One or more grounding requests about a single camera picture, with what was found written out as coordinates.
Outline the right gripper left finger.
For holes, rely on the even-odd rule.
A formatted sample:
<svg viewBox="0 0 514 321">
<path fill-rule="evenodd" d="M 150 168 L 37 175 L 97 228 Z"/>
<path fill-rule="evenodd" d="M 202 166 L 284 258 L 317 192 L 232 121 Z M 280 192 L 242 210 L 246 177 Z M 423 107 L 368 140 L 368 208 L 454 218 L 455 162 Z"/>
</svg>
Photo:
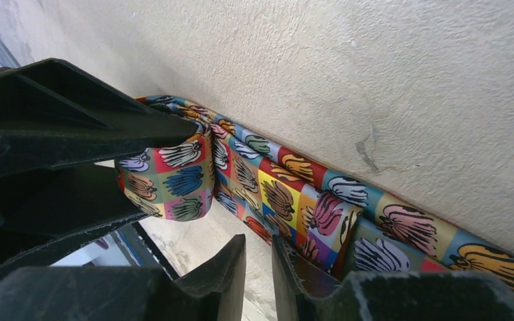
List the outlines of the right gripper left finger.
<svg viewBox="0 0 514 321">
<path fill-rule="evenodd" d="M 157 267 L 23 267 L 0 283 L 0 320 L 239 320 L 246 238 L 172 280 Z"/>
</svg>

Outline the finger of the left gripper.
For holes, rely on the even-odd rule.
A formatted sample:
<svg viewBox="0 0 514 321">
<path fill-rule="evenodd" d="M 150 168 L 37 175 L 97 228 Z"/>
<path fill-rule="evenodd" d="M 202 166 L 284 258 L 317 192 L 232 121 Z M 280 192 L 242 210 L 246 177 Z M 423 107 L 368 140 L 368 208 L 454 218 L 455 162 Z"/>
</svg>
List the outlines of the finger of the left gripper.
<svg viewBox="0 0 514 321">
<path fill-rule="evenodd" d="M 49 266 L 144 217 L 121 191 L 115 169 L 82 165 L 0 179 L 0 281 Z"/>
<path fill-rule="evenodd" d="M 0 178 L 175 146 L 196 128 L 65 60 L 0 68 Z"/>
</svg>

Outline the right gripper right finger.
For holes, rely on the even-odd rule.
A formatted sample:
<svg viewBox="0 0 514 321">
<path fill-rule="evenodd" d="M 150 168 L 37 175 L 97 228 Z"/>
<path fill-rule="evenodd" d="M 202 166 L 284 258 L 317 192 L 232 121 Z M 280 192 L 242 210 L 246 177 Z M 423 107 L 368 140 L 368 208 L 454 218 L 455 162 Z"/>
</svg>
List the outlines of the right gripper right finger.
<svg viewBox="0 0 514 321">
<path fill-rule="evenodd" d="M 514 295 L 479 272 L 350 272 L 336 280 L 272 238 L 279 320 L 514 320 Z"/>
</svg>

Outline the colourful patterned tie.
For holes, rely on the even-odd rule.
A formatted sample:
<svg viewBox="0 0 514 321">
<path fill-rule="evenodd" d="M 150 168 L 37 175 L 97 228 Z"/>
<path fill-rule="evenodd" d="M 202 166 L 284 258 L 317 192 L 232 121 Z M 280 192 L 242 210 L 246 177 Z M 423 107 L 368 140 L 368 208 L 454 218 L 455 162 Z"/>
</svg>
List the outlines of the colourful patterned tie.
<svg viewBox="0 0 514 321">
<path fill-rule="evenodd" d="M 514 293 L 514 255 L 496 245 L 194 102 L 140 101 L 197 127 L 176 146 L 115 161 L 119 187 L 147 215 L 192 221 L 218 202 L 266 243 L 283 236 L 336 278 L 350 271 L 486 272 Z"/>
</svg>

